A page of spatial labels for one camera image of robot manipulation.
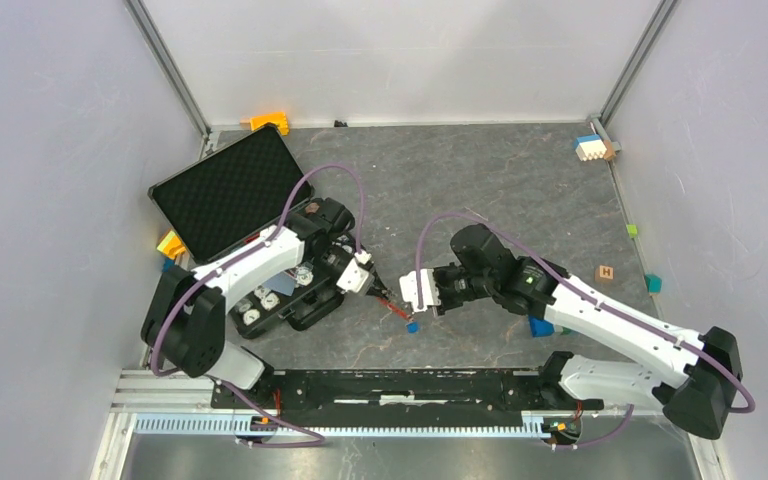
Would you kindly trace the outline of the keyring with blue red tags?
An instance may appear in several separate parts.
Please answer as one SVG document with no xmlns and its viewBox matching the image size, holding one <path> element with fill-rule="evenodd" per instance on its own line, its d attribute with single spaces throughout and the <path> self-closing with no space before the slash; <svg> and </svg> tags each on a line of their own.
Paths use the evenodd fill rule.
<svg viewBox="0 0 768 480">
<path fill-rule="evenodd" d="M 405 327 L 409 334 L 416 334 L 420 331 L 420 326 L 414 317 L 396 302 L 387 298 L 379 298 L 379 302 L 390 312 L 396 314 L 405 321 Z"/>
</svg>

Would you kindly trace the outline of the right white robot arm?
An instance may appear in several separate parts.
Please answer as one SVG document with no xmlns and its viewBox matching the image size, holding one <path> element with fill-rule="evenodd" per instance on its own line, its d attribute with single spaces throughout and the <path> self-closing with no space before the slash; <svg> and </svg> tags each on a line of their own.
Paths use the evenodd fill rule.
<svg viewBox="0 0 768 480">
<path fill-rule="evenodd" d="M 754 410 L 748 397 L 737 338 L 712 327 L 701 333 L 661 321 L 601 294 L 530 249 L 514 255 L 485 224 L 459 230 L 450 241 L 454 263 L 409 274 L 415 311 L 442 315 L 489 298 L 504 310 L 535 316 L 581 333 L 625 356 L 623 362 L 556 353 L 537 382 L 540 400 L 562 408 L 573 399 L 660 407 L 675 426 L 719 439 L 732 414 Z"/>
</svg>

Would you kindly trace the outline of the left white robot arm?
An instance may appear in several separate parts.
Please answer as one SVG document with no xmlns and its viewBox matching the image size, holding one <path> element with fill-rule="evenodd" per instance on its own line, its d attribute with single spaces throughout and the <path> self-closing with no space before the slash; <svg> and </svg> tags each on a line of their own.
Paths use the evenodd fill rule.
<svg viewBox="0 0 768 480">
<path fill-rule="evenodd" d="M 384 303 L 393 293 L 352 231 L 356 219 L 342 203 L 314 198 L 244 246 L 211 264 L 161 275 L 141 328 L 158 364 L 170 362 L 191 378 L 236 386 L 250 407 L 274 394 L 271 368 L 227 339 L 233 325 L 252 340 L 287 322 L 304 331 L 342 305 L 348 294 Z"/>
</svg>

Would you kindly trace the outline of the blue green white brick stack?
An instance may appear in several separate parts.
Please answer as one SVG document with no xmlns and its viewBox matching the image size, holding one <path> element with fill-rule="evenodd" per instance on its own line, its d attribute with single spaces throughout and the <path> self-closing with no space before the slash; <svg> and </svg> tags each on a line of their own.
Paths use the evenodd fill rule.
<svg viewBox="0 0 768 480">
<path fill-rule="evenodd" d="M 529 330 L 533 338 L 550 337 L 553 335 L 569 335 L 572 333 L 572 330 L 569 328 L 555 325 L 535 316 L 529 316 L 528 322 Z"/>
</svg>

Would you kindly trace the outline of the black poker chip case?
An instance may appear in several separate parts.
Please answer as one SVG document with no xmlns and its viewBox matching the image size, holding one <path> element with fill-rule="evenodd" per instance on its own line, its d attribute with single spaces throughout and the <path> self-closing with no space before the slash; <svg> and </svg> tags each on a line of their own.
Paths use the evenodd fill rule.
<svg viewBox="0 0 768 480">
<path fill-rule="evenodd" d="M 245 339 L 287 322 L 304 331 L 340 307 L 345 295 L 326 270 L 333 244 L 353 249 L 355 218 L 330 198 L 317 198 L 279 131 L 264 126 L 153 186 L 149 196 L 198 265 L 220 262 L 264 236 L 286 203 L 299 236 L 316 233 L 298 267 L 280 275 L 292 287 L 257 287 L 231 304 L 228 317 Z"/>
</svg>

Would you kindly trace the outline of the wooden letter H cube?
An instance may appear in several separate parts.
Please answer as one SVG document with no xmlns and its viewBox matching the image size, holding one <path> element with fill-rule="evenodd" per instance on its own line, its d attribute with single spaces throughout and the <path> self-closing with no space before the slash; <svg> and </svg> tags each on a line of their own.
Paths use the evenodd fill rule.
<svg viewBox="0 0 768 480">
<path fill-rule="evenodd" d="M 594 279 L 600 283 L 613 282 L 615 280 L 615 270 L 608 265 L 599 265 L 595 270 Z"/>
</svg>

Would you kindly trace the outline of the orange toy brick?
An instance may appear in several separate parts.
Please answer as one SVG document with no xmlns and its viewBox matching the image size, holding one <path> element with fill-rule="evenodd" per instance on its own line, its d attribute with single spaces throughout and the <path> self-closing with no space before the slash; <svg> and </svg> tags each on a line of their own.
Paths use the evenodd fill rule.
<svg viewBox="0 0 768 480">
<path fill-rule="evenodd" d="M 253 116 L 249 119 L 248 124 L 252 131 L 268 125 L 275 127 L 282 136 L 287 136 L 290 131 L 288 117 L 284 112 Z"/>
</svg>

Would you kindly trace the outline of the yellow orange brick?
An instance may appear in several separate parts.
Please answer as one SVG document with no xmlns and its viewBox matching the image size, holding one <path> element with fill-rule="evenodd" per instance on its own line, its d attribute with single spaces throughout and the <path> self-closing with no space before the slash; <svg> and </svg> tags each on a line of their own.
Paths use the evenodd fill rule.
<svg viewBox="0 0 768 480">
<path fill-rule="evenodd" d="M 175 260 L 180 255 L 187 252 L 186 246 L 174 230 L 166 232 L 166 234 L 159 240 L 156 250 L 171 260 Z"/>
</svg>

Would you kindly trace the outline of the small blue block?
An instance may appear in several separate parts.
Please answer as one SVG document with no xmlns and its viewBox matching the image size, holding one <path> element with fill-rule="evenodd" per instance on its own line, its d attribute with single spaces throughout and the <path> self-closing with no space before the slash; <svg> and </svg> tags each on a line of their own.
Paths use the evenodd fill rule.
<svg viewBox="0 0 768 480">
<path fill-rule="evenodd" d="M 176 265 L 176 261 L 171 258 L 165 258 L 161 267 L 162 272 L 168 271 L 172 266 Z"/>
</svg>

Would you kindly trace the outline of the blue white brown brick stack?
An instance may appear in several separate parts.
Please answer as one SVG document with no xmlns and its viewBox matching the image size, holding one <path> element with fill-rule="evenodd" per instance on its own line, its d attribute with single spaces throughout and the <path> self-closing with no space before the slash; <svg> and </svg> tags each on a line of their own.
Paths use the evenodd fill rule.
<svg viewBox="0 0 768 480">
<path fill-rule="evenodd" d="M 577 137 L 574 150 L 581 161 L 597 159 L 610 161 L 616 157 L 616 149 L 612 143 L 605 142 L 598 134 Z"/>
</svg>

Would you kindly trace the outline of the teal cube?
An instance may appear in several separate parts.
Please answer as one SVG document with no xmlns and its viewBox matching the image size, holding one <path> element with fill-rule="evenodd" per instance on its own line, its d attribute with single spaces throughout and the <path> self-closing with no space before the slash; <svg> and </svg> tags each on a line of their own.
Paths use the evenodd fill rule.
<svg viewBox="0 0 768 480">
<path fill-rule="evenodd" d="M 663 281 L 660 276 L 653 273 L 648 273 L 644 275 L 644 281 L 647 291 L 650 295 L 656 295 L 661 292 Z"/>
</svg>

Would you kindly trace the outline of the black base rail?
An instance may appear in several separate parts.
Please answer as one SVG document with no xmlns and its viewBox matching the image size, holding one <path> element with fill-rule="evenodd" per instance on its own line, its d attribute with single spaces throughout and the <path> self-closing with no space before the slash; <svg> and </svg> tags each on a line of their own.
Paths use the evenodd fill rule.
<svg viewBox="0 0 768 480">
<path fill-rule="evenodd" d="M 286 369 L 267 372 L 246 396 L 303 427 L 514 427 L 524 411 L 599 411 L 559 384 L 569 352 L 541 367 Z"/>
</svg>

